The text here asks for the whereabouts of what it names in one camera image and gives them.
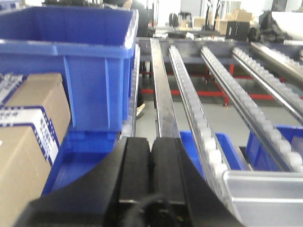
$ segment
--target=roller conveyor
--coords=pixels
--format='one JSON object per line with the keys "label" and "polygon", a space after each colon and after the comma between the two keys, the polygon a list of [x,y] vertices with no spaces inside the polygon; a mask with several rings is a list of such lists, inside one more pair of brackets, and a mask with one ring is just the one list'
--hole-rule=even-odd
{"label": "roller conveyor", "polygon": [[262,141],[263,146],[267,148],[280,170],[301,171],[301,155],[292,151],[289,142],[283,138],[272,122],[265,117],[263,111],[229,74],[211,51],[207,47],[204,47],[201,52],[209,69],[213,72],[225,92],[233,100],[235,107],[245,123],[254,131],[260,141]]}
{"label": "roller conveyor", "polygon": [[201,101],[196,94],[178,50],[175,46],[171,46],[169,52],[187,119],[202,163],[203,173],[210,187],[219,198],[223,199],[220,180],[223,172],[230,169],[229,164],[208,123]]}
{"label": "roller conveyor", "polygon": [[[210,44],[211,48],[205,48],[205,43],[195,43],[194,50],[184,51],[177,41],[168,43],[162,45],[155,39],[140,43],[139,40],[141,59],[150,59],[153,63],[158,138],[151,152],[145,139],[132,138],[135,135],[135,94],[140,56],[137,49],[129,120],[124,123],[114,150],[91,172],[68,187],[31,202],[16,226],[301,226],[303,220],[298,214],[303,210],[303,195],[297,191],[296,185],[303,182],[303,175],[231,170],[185,68],[184,63],[191,60],[185,58],[184,61],[183,55],[195,52],[199,56],[203,48],[203,57],[195,57],[194,62],[208,65],[248,126],[261,139],[266,138],[261,140],[263,144],[270,144],[271,151],[278,154],[277,163],[281,169],[300,171],[300,159],[298,161],[297,154],[289,150],[290,144],[285,143],[282,135],[221,64],[234,60],[227,60],[219,52],[216,52],[216,58],[212,53],[216,49],[213,44]],[[230,43],[227,46],[230,50],[245,47]],[[240,53],[240,57],[245,60],[246,56]],[[173,67],[206,182],[193,166],[180,140],[165,62]],[[257,76],[268,74],[261,66],[255,66]],[[284,100],[287,103],[287,98],[293,97],[286,95]],[[243,166],[243,169],[250,170],[247,163]],[[147,201],[152,202],[148,208],[143,206]]]}
{"label": "roller conveyor", "polygon": [[259,82],[269,93],[280,101],[289,112],[303,124],[303,100],[279,79],[264,69],[239,48],[232,51],[239,64]]}
{"label": "roller conveyor", "polygon": [[303,66],[280,51],[269,49],[262,44],[251,43],[252,50],[261,56],[276,72],[300,89],[303,89]]}

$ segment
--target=blue plastic crate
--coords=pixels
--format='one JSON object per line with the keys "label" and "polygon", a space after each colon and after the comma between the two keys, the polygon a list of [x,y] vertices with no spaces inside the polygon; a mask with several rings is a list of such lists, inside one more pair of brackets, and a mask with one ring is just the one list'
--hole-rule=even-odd
{"label": "blue plastic crate", "polygon": [[[278,125],[276,128],[303,155],[303,127]],[[255,170],[278,171],[269,153],[262,147],[258,138],[251,132],[246,146],[246,156]]]}
{"label": "blue plastic crate", "polygon": [[137,20],[137,11],[85,7],[0,13],[0,72],[59,72],[75,129],[120,131]]}
{"label": "blue plastic crate", "polygon": [[56,191],[96,166],[114,147],[116,133],[69,131],[42,195]]}
{"label": "blue plastic crate", "polygon": [[[194,165],[197,168],[197,170],[199,171],[199,173],[204,177],[204,174],[203,174],[203,171],[201,168],[201,164],[199,161],[198,152],[197,152],[194,138],[193,138],[191,131],[181,131],[180,135],[181,135],[183,145],[184,145],[190,159],[194,163]],[[243,170],[245,168],[244,164],[239,159],[237,152],[235,151],[235,148],[234,148],[229,136],[226,135],[225,133],[221,133],[221,132],[217,132],[216,136],[223,149],[226,159],[229,162],[231,169]]]}

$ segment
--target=person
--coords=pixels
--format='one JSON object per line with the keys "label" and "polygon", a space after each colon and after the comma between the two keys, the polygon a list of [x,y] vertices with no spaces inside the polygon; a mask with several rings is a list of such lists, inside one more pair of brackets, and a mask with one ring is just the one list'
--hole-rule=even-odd
{"label": "person", "polygon": [[[146,37],[148,33],[148,13],[144,5],[137,0],[103,0],[106,4],[117,5],[126,9],[137,9],[139,12],[139,25],[137,37]],[[142,110],[145,108],[141,87],[138,87],[138,99],[137,99],[137,116],[140,115]]]}

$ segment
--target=metal rail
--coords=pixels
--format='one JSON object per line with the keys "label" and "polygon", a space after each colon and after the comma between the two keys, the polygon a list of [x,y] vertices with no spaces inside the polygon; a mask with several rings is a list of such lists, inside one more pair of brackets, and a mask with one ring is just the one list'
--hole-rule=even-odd
{"label": "metal rail", "polygon": [[271,63],[273,70],[281,73],[285,79],[303,90],[303,66],[279,51],[274,51],[262,44],[251,43],[252,50]]}
{"label": "metal rail", "polygon": [[289,142],[283,138],[272,122],[266,119],[262,110],[212,52],[207,47],[203,47],[201,53],[210,71],[232,99],[245,123],[256,134],[263,147],[267,149],[275,160],[278,168],[282,171],[300,171],[302,169],[301,155],[292,151]]}
{"label": "metal rail", "polygon": [[241,49],[234,48],[232,53],[238,63],[303,124],[303,100]]}
{"label": "metal rail", "polygon": [[136,44],[134,69],[131,83],[131,96],[129,98],[128,119],[123,122],[120,139],[122,137],[135,137],[136,135],[136,114],[139,85],[139,64],[140,64],[140,47]]}
{"label": "metal rail", "polygon": [[177,48],[171,46],[169,52],[203,173],[210,188],[219,199],[223,200],[221,185],[218,182],[221,181],[223,172],[230,169],[228,161],[208,123],[203,106]]}
{"label": "metal rail", "polygon": [[151,39],[157,136],[180,138],[159,40]]}

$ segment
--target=metal frame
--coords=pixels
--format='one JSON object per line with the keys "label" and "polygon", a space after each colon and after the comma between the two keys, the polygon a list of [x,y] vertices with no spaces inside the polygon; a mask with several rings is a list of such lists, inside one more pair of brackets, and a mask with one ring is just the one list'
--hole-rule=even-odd
{"label": "metal frame", "polygon": [[151,39],[157,136],[180,138],[159,40]]}
{"label": "metal frame", "polygon": [[140,47],[136,44],[134,69],[131,83],[131,96],[129,98],[128,119],[123,122],[120,138],[135,137],[136,134],[136,114],[137,114],[137,99],[139,85],[139,63],[140,63]]}

